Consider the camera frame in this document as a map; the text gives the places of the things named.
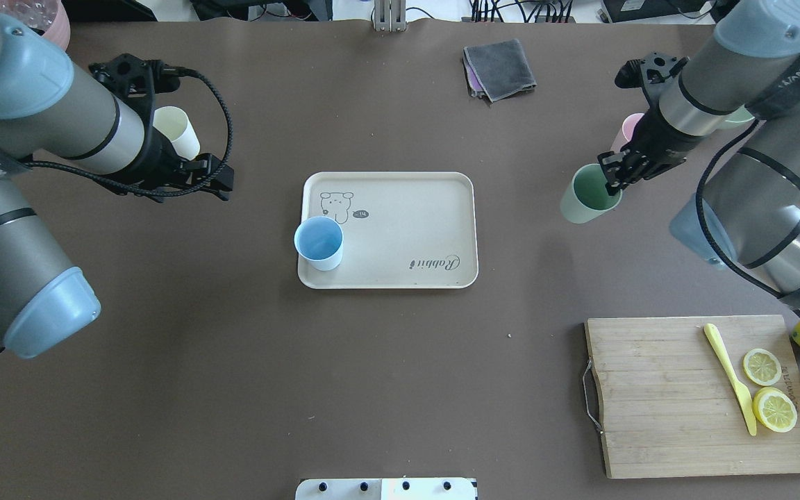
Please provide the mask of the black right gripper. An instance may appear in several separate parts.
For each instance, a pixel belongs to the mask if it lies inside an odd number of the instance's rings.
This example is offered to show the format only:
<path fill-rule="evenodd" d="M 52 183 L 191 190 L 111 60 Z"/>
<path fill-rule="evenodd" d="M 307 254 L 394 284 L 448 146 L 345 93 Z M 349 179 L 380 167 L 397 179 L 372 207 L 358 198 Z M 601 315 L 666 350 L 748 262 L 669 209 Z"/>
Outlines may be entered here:
<path fill-rule="evenodd" d="M 607 151 L 597 156 L 608 196 L 616 197 L 638 181 L 653 179 L 677 167 L 703 139 L 680 132 L 667 123 L 657 108 L 650 108 L 622 152 Z"/>

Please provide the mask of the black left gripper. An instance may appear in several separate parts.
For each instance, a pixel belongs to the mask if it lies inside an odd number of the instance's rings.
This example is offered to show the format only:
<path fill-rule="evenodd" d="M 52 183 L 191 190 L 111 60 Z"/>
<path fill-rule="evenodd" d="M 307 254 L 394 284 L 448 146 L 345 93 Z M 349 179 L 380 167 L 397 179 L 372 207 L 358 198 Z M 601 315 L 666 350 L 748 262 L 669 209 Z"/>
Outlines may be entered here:
<path fill-rule="evenodd" d="M 202 191 L 228 201 L 234 187 L 234 170 L 212 154 L 184 158 L 164 134 L 149 128 L 140 154 L 125 167 L 125 183 L 150 191 L 154 197 Z"/>

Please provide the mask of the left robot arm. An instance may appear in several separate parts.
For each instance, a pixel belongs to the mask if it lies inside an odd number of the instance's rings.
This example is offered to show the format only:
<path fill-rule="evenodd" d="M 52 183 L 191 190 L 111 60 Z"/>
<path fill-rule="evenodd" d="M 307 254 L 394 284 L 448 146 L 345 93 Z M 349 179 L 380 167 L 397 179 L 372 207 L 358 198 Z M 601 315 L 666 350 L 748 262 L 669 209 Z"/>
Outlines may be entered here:
<path fill-rule="evenodd" d="M 0 353 L 34 358 L 89 325 L 101 303 L 14 177 L 35 168 L 79 175 L 161 203 L 197 191 L 226 201 L 223 156 L 178 152 L 153 126 L 156 95 L 197 70 L 130 54 L 80 69 L 63 49 L 0 13 Z"/>

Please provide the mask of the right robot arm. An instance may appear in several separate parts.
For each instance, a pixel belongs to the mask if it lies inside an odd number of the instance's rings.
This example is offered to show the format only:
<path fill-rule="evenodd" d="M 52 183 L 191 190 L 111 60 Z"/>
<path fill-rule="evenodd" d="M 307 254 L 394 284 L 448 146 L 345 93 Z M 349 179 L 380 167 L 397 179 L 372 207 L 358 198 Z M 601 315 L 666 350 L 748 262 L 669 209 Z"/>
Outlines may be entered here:
<path fill-rule="evenodd" d="M 615 79 L 649 109 L 620 151 L 598 156 L 610 195 L 653 179 L 739 108 L 755 129 L 701 184 L 670 231 L 704 260 L 734 260 L 800 311 L 800 1 L 742 1 L 695 57 L 650 53 Z"/>

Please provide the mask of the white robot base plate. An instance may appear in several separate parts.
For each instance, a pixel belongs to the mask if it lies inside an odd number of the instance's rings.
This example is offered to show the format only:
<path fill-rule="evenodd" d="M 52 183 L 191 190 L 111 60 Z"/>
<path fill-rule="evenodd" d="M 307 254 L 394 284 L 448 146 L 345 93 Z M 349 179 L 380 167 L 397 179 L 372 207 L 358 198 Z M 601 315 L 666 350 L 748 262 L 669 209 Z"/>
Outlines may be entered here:
<path fill-rule="evenodd" d="M 464 477 L 309 478 L 295 499 L 477 499 L 476 480 Z"/>

